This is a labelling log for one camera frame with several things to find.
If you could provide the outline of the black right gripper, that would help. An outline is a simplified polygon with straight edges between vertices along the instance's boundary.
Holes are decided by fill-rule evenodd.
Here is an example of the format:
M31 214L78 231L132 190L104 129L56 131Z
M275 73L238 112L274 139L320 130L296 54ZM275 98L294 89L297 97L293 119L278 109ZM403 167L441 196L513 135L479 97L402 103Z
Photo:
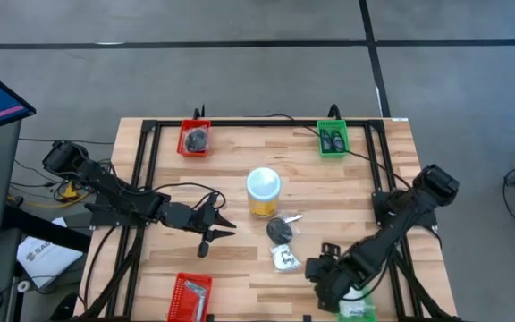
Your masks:
M313 283L319 309L339 311L339 302L353 285L360 286L366 274L349 256L341 258L341 247L324 242L318 258L308 258L305 277Z

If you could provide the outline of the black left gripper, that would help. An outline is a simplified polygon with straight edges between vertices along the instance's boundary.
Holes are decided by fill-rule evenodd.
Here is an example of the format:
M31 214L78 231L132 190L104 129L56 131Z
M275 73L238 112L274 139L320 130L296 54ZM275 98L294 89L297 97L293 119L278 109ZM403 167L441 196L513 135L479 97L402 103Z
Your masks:
M198 208L191 208L179 202L166 202L158 209L159 219L166 227L201 235L197 253L199 258L204 258L208 254L209 243L213 240L235 235L235 232L210 230L213 224L236 228L235 224L215 210L217 197L216 192L210 192Z

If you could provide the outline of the white cotton balls bag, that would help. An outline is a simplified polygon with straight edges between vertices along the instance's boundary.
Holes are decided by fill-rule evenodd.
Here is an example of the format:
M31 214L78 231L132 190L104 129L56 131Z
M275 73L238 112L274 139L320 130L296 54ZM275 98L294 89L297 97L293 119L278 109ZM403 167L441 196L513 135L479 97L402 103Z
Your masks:
M365 316L367 304L364 301L340 301L339 309L344 318L359 318Z

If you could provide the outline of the yellow label disinfecting wipes canister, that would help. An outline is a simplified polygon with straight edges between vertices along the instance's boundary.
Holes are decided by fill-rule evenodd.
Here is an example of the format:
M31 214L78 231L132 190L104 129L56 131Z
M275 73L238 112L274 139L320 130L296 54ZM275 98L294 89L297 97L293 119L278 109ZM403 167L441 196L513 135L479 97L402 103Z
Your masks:
M258 217L273 216L282 188L280 175L272 168L258 167L246 179L249 212Z

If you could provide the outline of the black disc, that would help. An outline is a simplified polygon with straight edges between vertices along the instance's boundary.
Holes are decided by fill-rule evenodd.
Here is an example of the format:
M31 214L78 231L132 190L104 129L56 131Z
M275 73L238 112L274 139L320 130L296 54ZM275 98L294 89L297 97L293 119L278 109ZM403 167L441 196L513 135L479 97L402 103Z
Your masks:
M288 244L293 238L291 226L281 218L274 218L267 223L266 234L276 245Z
M197 127L187 130L183 145L187 152L205 153L208 149L207 127Z

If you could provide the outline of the green plastic basket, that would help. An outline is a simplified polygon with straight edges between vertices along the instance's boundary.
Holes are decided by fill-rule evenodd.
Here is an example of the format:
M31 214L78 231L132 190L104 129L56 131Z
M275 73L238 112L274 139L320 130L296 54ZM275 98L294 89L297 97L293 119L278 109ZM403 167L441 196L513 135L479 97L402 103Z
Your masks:
M321 129L325 129L328 131L329 135L332 138L332 132L333 131L339 131L343 137L344 143L345 143L345 150L341 153L336 153L334 150L332 153L324 153L322 151L321 147L321 139L319 135L319 131ZM333 158L339 158L344 157L349 151L350 151L350 143L349 143L349 136L348 136L348 127L346 125L346 122L344 120L326 120L326 121L317 121L317 134L318 134L318 140L319 140L319 148L320 148L320 155L321 157L333 157Z
M362 291L363 296L356 299L356 301L364 301L367 304L367 310L364 317L359 318L344 318L339 312L337 313L337 322L376 322L376 307L365 290Z

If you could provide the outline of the red plastic basket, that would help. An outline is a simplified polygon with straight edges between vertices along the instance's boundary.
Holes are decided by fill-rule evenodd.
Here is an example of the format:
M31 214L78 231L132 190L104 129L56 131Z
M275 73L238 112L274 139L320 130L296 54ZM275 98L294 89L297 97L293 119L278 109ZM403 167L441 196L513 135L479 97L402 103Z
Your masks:
M168 309L167 322L194 322L194 310L197 307L198 296L184 286L190 280L207 289L206 306L201 322L207 322L207 307L212 289L213 279L209 275L178 273L173 288L173 297Z
M187 152L183 145L186 131L191 128L197 128L197 127L207 127L207 131L208 131L208 149L205 153L201 153L201 154ZM183 157L205 157L210 148L210 127L211 127L211 122L209 120L187 119L187 120L182 121L182 126L180 128L180 134L179 134L176 152Z

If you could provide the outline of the white paper booklet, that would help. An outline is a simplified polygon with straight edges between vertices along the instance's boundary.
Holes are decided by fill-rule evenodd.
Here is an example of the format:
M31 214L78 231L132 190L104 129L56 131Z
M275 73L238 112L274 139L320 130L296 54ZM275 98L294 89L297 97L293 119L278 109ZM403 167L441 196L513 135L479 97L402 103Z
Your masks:
M81 251L28 236L18 246L16 259L37 288L44 288L82 255Z

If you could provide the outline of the black aluminium rig frame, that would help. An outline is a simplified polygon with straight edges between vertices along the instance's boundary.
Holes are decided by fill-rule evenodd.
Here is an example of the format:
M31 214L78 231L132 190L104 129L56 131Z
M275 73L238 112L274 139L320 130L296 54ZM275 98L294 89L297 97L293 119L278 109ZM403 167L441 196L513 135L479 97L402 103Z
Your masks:
M280 210L303 215L291 244L298 258L316 257L324 242L347 248L376 231L371 196L390 187L384 166L393 168L398 186L420 170L409 123L351 119L351 153L342 158L321 157L311 119L215 118L205 157L176 152L180 125L177 118L122 119L111 156L115 170L126 181L160 187L189 205L208 188L221 191L222 213L236 225L235 235L214 241L199 258L197 234L162 225L146 228L139 269L123 278L106 315L164 320L176 276L185 272L212 277L208 313L219 322L334 321L317 307L313 286L301 271L274 270L266 221L249 212L246 177L260 166L281 175Z

